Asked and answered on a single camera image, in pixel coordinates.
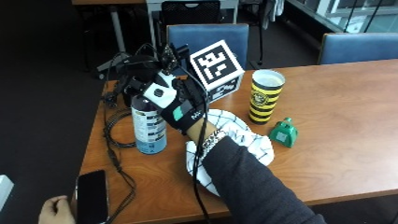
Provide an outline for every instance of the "chair backrest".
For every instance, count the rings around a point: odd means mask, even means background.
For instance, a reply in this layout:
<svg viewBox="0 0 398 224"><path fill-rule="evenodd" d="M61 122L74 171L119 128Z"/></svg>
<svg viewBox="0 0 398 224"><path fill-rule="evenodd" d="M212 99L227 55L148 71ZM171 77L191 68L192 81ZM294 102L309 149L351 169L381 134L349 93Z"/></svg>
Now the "chair backrest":
<svg viewBox="0 0 398 224"><path fill-rule="evenodd" d="M317 64L398 59L398 33L324 34Z"/></svg>
<svg viewBox="0 0 398 224"><path fill-rule="evenodd" d="M163 25L216 23L219 1L164 1L160 18Z"/></svg>
<svg viewBox="0 0 398 224"><path fill-rule="evenodd" d="M236 56L242 69L246 67L248 25L247 24L183 24L166 27L166 42L175 48L187 44L188 53L192 54L219 40Z"/></svg>

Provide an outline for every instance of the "striped cup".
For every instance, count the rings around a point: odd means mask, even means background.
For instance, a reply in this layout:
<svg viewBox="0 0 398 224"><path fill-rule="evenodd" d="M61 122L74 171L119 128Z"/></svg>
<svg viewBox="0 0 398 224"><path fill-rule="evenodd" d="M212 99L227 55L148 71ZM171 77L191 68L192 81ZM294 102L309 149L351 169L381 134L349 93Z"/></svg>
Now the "striped cup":
<svg viewBox="0 0 398 224"><path fill-rule="evenodd" d="M254 71L248 113L254 124L264 124L268 121L283 84L284 77L276 71L267 69Z"/></svg>

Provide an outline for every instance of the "wristwatch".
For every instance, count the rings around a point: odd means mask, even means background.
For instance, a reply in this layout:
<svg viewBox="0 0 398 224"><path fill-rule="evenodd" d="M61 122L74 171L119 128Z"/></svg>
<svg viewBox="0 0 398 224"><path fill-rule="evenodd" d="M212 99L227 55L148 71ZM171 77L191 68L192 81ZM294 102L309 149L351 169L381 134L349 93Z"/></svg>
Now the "wristwatch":
<svg viewBox="0 0 398 224"><path fill-rule="evenodd" d="M226 136L226 132L223 130L214 130L214 132L208 135L206 140L202 143L202 153L199 158L203 159L203 157L207 155L208 151L214 147L215 143L220 141L220 139Z"/></svg>

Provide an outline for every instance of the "black cable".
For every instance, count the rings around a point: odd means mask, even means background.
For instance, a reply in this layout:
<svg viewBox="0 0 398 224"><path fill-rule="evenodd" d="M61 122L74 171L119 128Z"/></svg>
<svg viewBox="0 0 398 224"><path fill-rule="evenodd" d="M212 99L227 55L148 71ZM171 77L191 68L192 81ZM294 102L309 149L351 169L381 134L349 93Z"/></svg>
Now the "black cable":
<svg viewBox="0 0 398 224"><path fill-rule="evenodd" d="M198 143L196 143L196 152L194 157L194 164L192 164L192 184L194 184L194 193L198 201L198 206L202 212L202 215L206 219L207 223L211 223L211 220L208 218L208 214L206 211L206 208L203 206L200 197L199 197L199 191L198 191L198 168L199 168L199 156L202 155L202 142L203 142L203 134L206 130L206 124L207 124L207 110L208 110L208 96L207 96L207 90L203 88L202 83L198 81L198 79L186 71L186 69L179 66L179 69L186 73L186 75L195 81L195 83L199 85L200 90L203 92L202 100L203 100L203 119L198 134Z"/></svg>
<svg viewBox="0 0 398 224"><path fill-rule="evenodd" d="M122 57L122 54L130 56L124 52L118 52L114 55L114 57L112 57L112 59L110 61L110 65L107 67L107 71L106 71L106 78L104 78L104 85L103 85L103 94L106 93L106 90L107 90L107 81L108 81L108 73L110 73L111 64L114 63L114 60L115 60L116 57ZM118 208L115 209L114 213L111 214L111 216L108 217L107 221L104 222L104 224L110 224L112 222L114 218L116 217L116 215L120 213L120 211L124 209L124 207L130 204L130 202L135 198L135 181L134 181L132 177L130 177L124 173L124 171L123 171L123 169L120 167L119 160L116 159L114 151L112 151L112 149L110 147L110 143L115 144L116 147L122 145L122 144L116 143L111 139L111 137L110 137L110 130L111 130L111 127L114 126L114 124L116 123L116 121L120 120L127 115L127 113L124 113L124 109L122 109L122 110L118 111L122 114L119 115L119 113L115 113L114 115L110 116L111 119L108 121L106 121L104 107L106 107L106 105L103 104L103 138L104 138L106 147L107 147L106 153L107 153L107 157L111 160L111 163L112 163L112 165L114 165L114 167L116 169L116 172L122 176L126 185L130 187L130 191L128 191L127 195L124 196L122 202L119 203Z"/></svg>
<svg viewBox="0 0 398 224"><path fill-rule="evenodd" d="M349 17L351 17L351 13L352 13L352 11L353 11L353 9L355 9L355 6L356 6L356 1L357 0L355 0L353 2L352 2L352 6L351 6L351 9L349 9L349 15L348 15L348 20L347 20L347 23L345 23L345 27L344 27L344 33L347 32L347 28L348 28L348 24L349 24Z"/></svg>
<svg viewBox="0 0 398 224"><path fill-rule="evenodd" d="M365 26L365 28L364 28L364 31L363 31L363 33L365 33L365 32L368 31L369 24L371 24L371 22L372 22L372 19L373 19L375 13L376 13L376 11L377 11L377 8L379 8L379 7L380 7L380 5L381 5L381 2L383 2L383 0L379 0L379 1L377 1L376 7L375 7L375 9L373 9L373 11L372 11L372 15L371 15L371 18L369 18L369 22L368 22L368 24L367 24L367 26Z"/></svg>
<svg viewBox="0 0 398 224"><path fill-rule="evenodd" d="M104 124L103 124L103 137L106 139L106 141L108 143L111 143L115 147L120 147L120 148L126 148L126 147L134 147L135 146L135 142L131 142L131 143L120 143L118 141L115 141L112 138L111 138L111 135L110 135L110 132L111 132L111 128L112 126L115 125L115 123L128 117L131 115L131 111L130 111L130 108L126 107L120 110L118 110L110 117L108 119L104 121Z"/></svg>
<svg viewBox="0 0 398 224"><path fill-rule="evenodd" d="M136 49L136 51L135 51L135 55L138 55L139 53L140 53L140 51L146 48L146 47L148 47L150 49L151 49L151 51L158 55L158 56L160 56L160 54L158 53L158 51L155 50L155 48L151 46L151 44L148 44L148 43L144 43L144 44L142 44L140 46L139 46L139 48Z"/></svg>

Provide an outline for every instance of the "plastic bottle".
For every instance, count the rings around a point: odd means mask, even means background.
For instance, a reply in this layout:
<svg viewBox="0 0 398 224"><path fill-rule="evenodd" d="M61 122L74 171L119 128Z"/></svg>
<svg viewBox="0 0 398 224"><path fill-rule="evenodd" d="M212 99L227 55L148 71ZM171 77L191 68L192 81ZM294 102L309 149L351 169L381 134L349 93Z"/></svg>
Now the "plastic bottle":
<svg viewBox="0 0 398 224"><path fill-rule="evenodd" d="M159 153L166 145L164 121L152 104L139 95L131 98L131 116L138 151Z"/></svg>

